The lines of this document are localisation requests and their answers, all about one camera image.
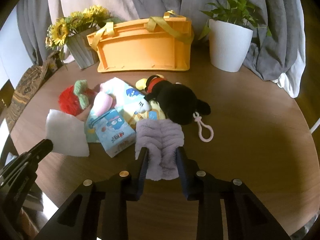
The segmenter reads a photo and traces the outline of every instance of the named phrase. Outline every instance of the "lavender towel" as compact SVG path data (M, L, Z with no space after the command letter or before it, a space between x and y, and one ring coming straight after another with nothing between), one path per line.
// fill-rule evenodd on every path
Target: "lavender towel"
M181 126L169 119L142 119L137 122L136 132L136 159L142 147L149 149L146 179L169 180L179 177L175 150L184 143Z

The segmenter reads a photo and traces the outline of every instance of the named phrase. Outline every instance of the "mickey mouse plush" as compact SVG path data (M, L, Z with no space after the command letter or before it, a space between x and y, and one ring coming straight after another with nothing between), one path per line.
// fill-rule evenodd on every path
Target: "mickey mouse plush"
M136 88L144 89L148 93L144 99L148 102L156 100L165 115L180 125L191 123L195 111L203 115L211 112L210 106L197 99L190 88L179 83L172 84L161 75L139 80Z

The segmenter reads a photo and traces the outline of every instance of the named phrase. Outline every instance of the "yellow ear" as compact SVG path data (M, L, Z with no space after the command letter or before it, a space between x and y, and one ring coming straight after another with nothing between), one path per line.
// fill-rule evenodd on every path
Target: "yellow ear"
M136 88L138 90L144 90L147 87L147 80L146 78L140 79L136 82Z

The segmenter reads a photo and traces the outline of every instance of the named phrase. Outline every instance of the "tissue box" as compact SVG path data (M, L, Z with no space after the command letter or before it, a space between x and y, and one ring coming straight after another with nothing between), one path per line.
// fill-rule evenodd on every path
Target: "tissue box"
M136 133L116 109L111 109L95 119L91 125L105 149L113 158L136 140Z

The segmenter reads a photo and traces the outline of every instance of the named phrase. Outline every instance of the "round table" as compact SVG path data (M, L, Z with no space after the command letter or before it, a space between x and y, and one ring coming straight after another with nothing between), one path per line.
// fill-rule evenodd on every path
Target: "round table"
M190 87L209 103L203 121L214 129L202 142L195 122L183 127L188 158L217 179L240 178L290 235L319 210L320 169L307 123L294 99L272 82L261 81L242 67L237 73L210 64L204 48L194 48L186 72L98 73L97 65L80 70L75 62L59 69L38 91L12 130L19 153L45 138L49 109L59 109L58 96L76 80L89 87L113 77L134 85L152 74ZM57 205L85 180L101 181L134 160L134 146L110 158L100 144L89 144L89 157L50 153L39 164L36 183ZM182 195L179 179L146 180L138 202L128 202L130 239L195 239L198 203Z

